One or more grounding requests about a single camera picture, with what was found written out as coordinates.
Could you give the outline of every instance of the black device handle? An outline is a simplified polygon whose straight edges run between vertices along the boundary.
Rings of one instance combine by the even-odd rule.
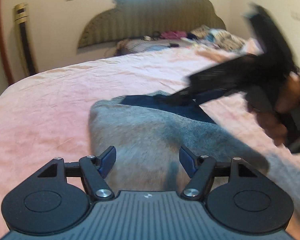
[[[274,110],[283,85],[284,80],[273,80],[259,86],[253,86],[248,90],[246,100],[255,109],[272,113],[278,118],[288,130],[284,145],[292,154],[296,154],[300,153],[300,106],[286,114],[280,114]]]

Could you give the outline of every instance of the pink bed sheet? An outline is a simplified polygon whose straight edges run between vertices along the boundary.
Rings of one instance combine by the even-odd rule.
[[[88,115],[94,102],[156,90],[172,93],[186,86],[186,75],[234,56],[211,52],[213,61],[201,56],[202,51],[177,48],[85,62],[10,86],[0,97],[0,205],[11,189],[52,158],[74,162],[90,154]],[[278,151],[245,111],[241,95],[203,108],[256,150]],[[69,182],[80,186],[78,180]],[[290,231],[298,227],[293,220]],[[0,211],[0,237],[7,231]]]

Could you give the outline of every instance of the triangular cutout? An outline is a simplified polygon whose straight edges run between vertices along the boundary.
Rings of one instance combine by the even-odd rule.
[[[239,164],[239,177],[256,178],[257,176],[243,164]]]
[[[46,168],[41,174],[38,176],[38,178],[53,178],[57,176],[57,167],[58,165],[52,164],[48,168]]]

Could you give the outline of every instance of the upholstered headboard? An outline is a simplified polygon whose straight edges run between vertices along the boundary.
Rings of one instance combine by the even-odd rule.
[[[87,24],[78,47],[152,36],[156,31],[190,32],[203,24],[226,28],[209,0],[117,0],[114,9],[100,13]]]

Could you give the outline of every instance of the ribbed surface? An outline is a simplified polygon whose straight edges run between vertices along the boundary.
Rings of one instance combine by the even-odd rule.
[[[95,205],[87,219],[56,236],[22,236],[12,232],[4,240],[292,240],[284,231],[269,236],[239,235],[210,219],[198,202],[175,192],[123,191],[111,201]]]
[[[155,31],[186,31],[207,25],[225,29],[209,0],[118,0],[116,8],[95,16],[78,47],[152,36]]]

